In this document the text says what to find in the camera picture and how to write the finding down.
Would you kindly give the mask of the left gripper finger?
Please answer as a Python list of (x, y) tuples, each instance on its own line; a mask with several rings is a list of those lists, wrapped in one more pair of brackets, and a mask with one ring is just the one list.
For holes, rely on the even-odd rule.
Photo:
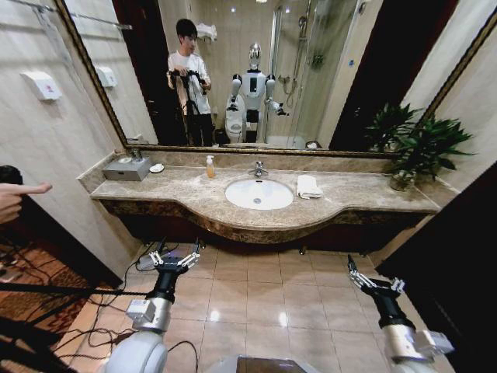
[(184, 258), (182, 258), (180, 261), (178, 261), (177, 265), (179, 267), (186, 267), (188, 269), (194, 267), (200, 259), (200, 251), (201, 251), (201, 241), (197, 239), (193, 244), (193, 251)]
[(155, 267), (164, 263), (164, 261), (162, 259), (162, 251), (163, 251), (164, 247), (165, 247), (165, 240), (162, 240), (161, 242), (158, 243), (156, 250), (151, 251), (148, 254)]

